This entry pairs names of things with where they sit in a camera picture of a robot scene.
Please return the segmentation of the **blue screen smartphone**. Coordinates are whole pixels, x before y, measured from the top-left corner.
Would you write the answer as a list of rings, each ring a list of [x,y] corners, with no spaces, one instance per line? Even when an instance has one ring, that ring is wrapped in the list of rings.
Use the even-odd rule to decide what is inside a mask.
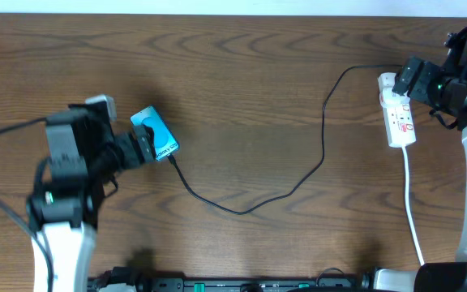
[[[152,129],[155,158],[161,161],[179,149],[179,143],[154,106],[142,109],[130,117],[134,126]]]

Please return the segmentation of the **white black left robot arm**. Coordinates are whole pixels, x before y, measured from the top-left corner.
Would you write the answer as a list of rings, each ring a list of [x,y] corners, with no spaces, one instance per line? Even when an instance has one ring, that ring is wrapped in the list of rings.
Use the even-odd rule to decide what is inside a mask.
[[[45,120],[49,156],[27,200],[34,235],[35,291],[84,291],[96,246],[99,209],[115,175],[155,160],[145,125],[115,135],[105,102],[70,105]]]

